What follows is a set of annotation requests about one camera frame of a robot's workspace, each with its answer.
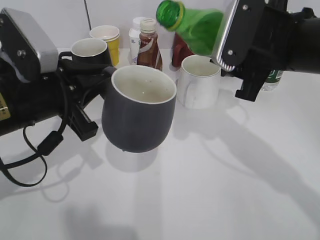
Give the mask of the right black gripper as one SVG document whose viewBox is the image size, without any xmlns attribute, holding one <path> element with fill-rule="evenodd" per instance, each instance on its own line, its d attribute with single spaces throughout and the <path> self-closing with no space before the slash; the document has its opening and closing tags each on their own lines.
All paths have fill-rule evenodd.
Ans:
<svg viewBox="0 0 320 240">
<path fill-rule="evenodd" d="M 235 97 L 254 102 L 272 70 L 286 69 L 288 48 L 297 20 L 287 0 L 270 0 L 263 10 L 253 43 L 234 76 L 242 79 Z"/>
</svg>

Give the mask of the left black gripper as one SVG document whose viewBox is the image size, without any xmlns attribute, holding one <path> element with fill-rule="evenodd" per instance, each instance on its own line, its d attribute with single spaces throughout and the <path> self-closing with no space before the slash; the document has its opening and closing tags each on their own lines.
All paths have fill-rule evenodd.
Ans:
<svg viewBox="0 0 320 240">
<path fill-rule="evenodd" d="M 30 123 L 63 117 L 81 141 L 97 134 L 98 125 L 89 119 L 85 107 L 97 96 L 104 97 L 115 68 L 105 64 L 59 61 L 55 72 L 30 83 L 21 82 L 14 68 L 0 61 L 0 134 L 24 128 Z"/>
</svg>

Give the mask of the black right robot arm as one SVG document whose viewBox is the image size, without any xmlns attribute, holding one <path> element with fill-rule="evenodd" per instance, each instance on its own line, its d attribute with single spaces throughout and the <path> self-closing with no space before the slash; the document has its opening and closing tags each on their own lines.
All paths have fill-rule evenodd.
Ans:
<svg viewBox="0 0 320 240">
<path fill-rule="evenodd" d="M 242 80 L 235 97 L 254 102 L 273 70 L 319 74 L 320 19 L 310 7 L 288 13 L 286 0 L 254 0 L 234 38 L 245 58 L 232 71 Z"/>
</svg>

